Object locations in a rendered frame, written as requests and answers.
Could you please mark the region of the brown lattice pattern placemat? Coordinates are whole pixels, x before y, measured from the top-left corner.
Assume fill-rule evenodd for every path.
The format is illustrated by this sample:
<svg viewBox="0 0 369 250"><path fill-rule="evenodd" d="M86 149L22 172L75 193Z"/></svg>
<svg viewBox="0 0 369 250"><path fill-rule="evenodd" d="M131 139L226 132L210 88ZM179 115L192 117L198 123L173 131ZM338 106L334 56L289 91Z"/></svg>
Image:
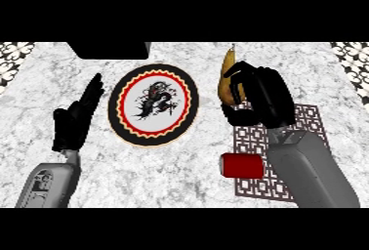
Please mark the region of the brown lattice pattern placemat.
<svg viewBox="0 0 369 250"><path fill-rule="evenodd" d="M325 147L329 147L323 120L319 108L314 105L295 105L295 121L297 123L289 125L282 131L306 130L320 137ZM264 164L263 179L235 179L235 195L292 202L294 197L288 187L277 177L273 166L267 160L267 148L267 129L263 124L251 127L233 127L233 152L258 154Z"/></svg>

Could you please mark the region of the red can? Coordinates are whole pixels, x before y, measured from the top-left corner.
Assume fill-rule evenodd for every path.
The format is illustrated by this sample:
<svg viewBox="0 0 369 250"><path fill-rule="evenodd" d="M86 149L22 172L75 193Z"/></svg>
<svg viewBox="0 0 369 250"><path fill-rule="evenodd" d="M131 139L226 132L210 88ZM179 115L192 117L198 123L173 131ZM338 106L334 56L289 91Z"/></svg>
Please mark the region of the red can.
<svg viewBox="0 0 369 250"><path fill-rule="evenodd" d="M220 173L227 178L261 179L263 159L258 154L224 153L220 157Z"/></svg>

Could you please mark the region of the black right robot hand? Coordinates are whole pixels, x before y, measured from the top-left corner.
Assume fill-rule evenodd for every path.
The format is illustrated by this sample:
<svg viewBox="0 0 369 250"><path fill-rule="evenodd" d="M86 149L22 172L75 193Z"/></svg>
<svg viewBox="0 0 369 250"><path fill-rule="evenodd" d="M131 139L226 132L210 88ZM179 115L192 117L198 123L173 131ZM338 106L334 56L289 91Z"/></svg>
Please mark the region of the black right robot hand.
<svg viewBox="0 0 369 250"><path fill-rule="evenodd" d="M275 69L241 61L223 77L230 79L227 89L233 104L223 104L221 110L232 126L263 124L275 129L295 123L292 97Z"/></svg>

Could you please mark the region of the black rimmed dragon print plate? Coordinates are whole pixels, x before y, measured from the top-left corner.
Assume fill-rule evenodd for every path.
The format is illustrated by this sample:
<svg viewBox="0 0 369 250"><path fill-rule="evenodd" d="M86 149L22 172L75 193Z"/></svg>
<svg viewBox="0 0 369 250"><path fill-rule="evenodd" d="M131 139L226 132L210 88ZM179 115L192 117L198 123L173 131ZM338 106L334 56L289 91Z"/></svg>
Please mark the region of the black rimmed dragon print plate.
<svg viewBox="0 0 369 250"><path fill-rule="evenodd" d="M167 145L187 131L198 107L198 88L189 74L170 64L143 65L114 87L108 101L111 129L133 146Z"/></svg>

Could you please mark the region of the black box appliance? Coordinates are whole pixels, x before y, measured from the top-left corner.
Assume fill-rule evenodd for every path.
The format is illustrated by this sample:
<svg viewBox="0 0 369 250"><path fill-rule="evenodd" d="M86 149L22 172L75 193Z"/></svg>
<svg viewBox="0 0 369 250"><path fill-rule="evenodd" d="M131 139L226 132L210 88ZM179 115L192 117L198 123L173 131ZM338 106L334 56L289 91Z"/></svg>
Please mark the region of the black box appliance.
<svg viewBox="0 0 369 250"><path fill-rule="evenodd" d="M151 42L69 42L71 49L84 60L145 60Z"/></svg>

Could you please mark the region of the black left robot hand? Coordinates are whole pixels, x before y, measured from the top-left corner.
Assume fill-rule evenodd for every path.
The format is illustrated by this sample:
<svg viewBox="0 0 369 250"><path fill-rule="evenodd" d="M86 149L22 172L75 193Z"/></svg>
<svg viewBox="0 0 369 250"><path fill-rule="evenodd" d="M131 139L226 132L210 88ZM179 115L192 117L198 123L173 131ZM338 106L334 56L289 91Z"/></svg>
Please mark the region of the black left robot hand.
<svg viewBox="0 0 369 250"><path fill-rule="evenodd" d="M81 98L72 102L66 109L56 108L53 110L53 151L81 149L89 135L93 113L102 94L102 81L100 74L97 73L90 81Z"/></svg>

